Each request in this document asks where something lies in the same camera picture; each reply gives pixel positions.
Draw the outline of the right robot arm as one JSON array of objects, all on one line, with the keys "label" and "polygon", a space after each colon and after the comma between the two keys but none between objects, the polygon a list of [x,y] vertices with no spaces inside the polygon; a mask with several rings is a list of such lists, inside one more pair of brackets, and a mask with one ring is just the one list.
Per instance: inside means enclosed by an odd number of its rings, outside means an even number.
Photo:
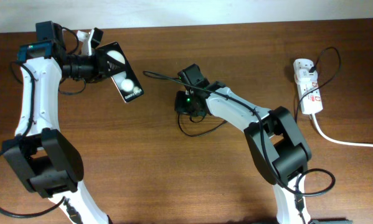
[{"label": "right robot arm", "polygon": [[291,113],[282,106],[256,106],[224,83],[211,83],[196,64],[181,70],[177,80],[186,88],[177,93],[178,113],[222,118],[244,133],[255,167],[273,187],[277,222],[308,223],[303,190],[311,150]]}]

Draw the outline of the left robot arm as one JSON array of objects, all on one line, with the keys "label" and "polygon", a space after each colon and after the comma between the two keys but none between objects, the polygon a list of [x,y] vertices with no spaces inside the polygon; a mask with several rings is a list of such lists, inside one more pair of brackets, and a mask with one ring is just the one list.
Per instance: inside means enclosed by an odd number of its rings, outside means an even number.
[{"label": "left robot arm", "polygon": [[116,43],[99,46],[103,31],[98,28],[74,34],[83,45],[79,55],[67,51],[61,25],[47,21],[35,28],[37,41],[22,45],[17,54],[23,78],[21,118],[14,139],[2,144],[4,158],[27,191],[55,203],[72,223],[111,223],[84,184],[80,153],[60,132],[58,94],[61,80],[100,82],[113,75],[110,63],[125,71],[126,59],[107,54],[120,54]]}]

